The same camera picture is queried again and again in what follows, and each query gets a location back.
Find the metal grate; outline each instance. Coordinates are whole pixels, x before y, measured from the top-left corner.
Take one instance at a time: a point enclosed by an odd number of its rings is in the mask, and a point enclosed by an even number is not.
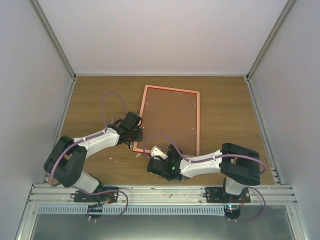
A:
[[[120,205],[104,205],[101,212],[92,214],[116,215],[124,209]],[[39,214],[86,214],[87,205],[41,204]],[[126,215],[216,215],[224,216],[223,206],[128,206]]]

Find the orange frame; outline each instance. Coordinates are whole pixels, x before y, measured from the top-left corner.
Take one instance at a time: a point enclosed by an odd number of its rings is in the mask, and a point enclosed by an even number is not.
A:
[[[145,101],[147,96],[147,90],[148,88],[151,89],[162,89],[162,90],[169,90],[169,91],[177,91],[177,92],[184,92],[184,93],[191,93],[196,94],[196,146],[195,146],[195,152],[196,155],[200,155],[200,92],[199,91],[192,91],[192,90],[184,90],[184,89],[178,89],[178,88],[172,88],[172,87],[165,87],[165,86],[153,86],[153,85],[145,85],[143,97],[142,97],[142,103],[140,108],[140,117],[143,118],[143,112],[145,107]],[[138,143],[135,141],[133,143],[133,151],[138,153],[143,153],[144,150],[141,148],[137,148]]]

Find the white wall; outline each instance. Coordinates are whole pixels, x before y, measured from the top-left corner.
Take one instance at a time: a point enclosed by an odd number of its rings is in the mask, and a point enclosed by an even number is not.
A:
[[[298,0],[252,85],[286,184],[320,236],[320,1]]]
[[[71,78],[27,0],[0,2],[0,235],[14,239]]]
[[[286,0],[39,0],[76,74],[247,74]]]

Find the wooden tabletop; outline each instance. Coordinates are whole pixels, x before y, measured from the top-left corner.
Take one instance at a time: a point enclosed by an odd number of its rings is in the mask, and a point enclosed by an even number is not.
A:
[[[262,185],[273,185],[266,152],[243,77],[212,76],[90,76],[78,77],[65,118],[62,136],[83,137],[104,128],[99,112],[101,96],[119,93],[128,111],[140,112],[145,85],[180,88],[200,92],[200,155],[215,152],[223,143],[255,150],[268,169]],[[103,101],[108,124],[124,117],[121,101],[108,95]],[[124,144],[106,148],[90,156],[84,171],[108,185],[222,185],[224,175],[198,175],[172,183],[147,172],[148,160],[136,157]]]

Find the enclosure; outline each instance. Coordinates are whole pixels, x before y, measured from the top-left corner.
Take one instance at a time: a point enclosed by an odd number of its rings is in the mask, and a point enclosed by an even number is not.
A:
[[[320,3],[6,0],[1,7],[3,239],[317,239]],[[228,221],[225,204],[206,201],[205,188],[221,186],[222,173],[167,181],[124,144],[95,153],[83,168],[128,195],[101,213],[112,217],[128,204],[121,218],[88,221],[89,204],[71,198],[75,188],[48,184],[44,163],[59,138],[103,129],[99,102],[109,91],[139,113],[145,85],[199,92],[200,156],[223,143],[259,152],[260,219]],[[108,122],[123,118],[115,96],[102,108]],[[240,220],[264,207],[257,192],[249,195]]]

